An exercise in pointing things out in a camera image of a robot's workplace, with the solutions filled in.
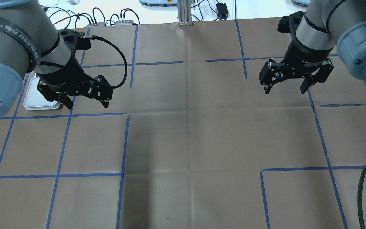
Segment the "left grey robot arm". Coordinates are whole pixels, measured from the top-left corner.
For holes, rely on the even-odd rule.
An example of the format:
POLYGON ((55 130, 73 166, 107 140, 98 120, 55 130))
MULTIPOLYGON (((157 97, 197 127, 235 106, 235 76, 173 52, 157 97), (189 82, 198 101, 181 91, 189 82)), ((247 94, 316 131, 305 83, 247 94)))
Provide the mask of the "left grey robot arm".
POLYGON ((0 117, 11 109, 26 73, 49 102, 72 109, 71 96, 99 100, 108 108, 113 88, 103 76, 85 74, 74 54, 96 36, 57 30, 36 0, 0 0, 0 117))

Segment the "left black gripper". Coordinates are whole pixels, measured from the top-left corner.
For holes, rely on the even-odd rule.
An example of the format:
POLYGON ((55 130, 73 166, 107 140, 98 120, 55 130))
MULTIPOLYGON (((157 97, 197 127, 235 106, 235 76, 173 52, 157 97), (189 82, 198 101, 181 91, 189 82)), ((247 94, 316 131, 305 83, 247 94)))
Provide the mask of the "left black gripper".
POLYGON ((113 97, 113 89, 103 75, 98 75, 93 80, 84 76, 84 71, 74 56, 61 67, 45 65, 53 63, 52 60, 44 60, 37 71, 39 82, 37 90, 49 102, 57 101, 67 109, 73 108, 73 101, 70 96, 85 96, 100 101, 105 109, 109 108, 109 101, 113 97))

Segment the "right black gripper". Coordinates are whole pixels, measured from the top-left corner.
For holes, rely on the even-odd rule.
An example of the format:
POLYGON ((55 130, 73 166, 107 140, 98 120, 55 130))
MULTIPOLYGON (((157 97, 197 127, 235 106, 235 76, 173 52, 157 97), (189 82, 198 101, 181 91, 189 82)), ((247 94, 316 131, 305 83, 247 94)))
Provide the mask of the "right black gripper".
POLYGON ((306 93, 309 87, 316 83, 324 83, 334 69, 329 50, 315 50, 301 44, 298 40, 291 40, 282 63, 272 59, 265 62, 259 73, 260 84, 264 93, 269 94, 273 85, 287 79, 304 77, 300 85, 301 93, 306 93))

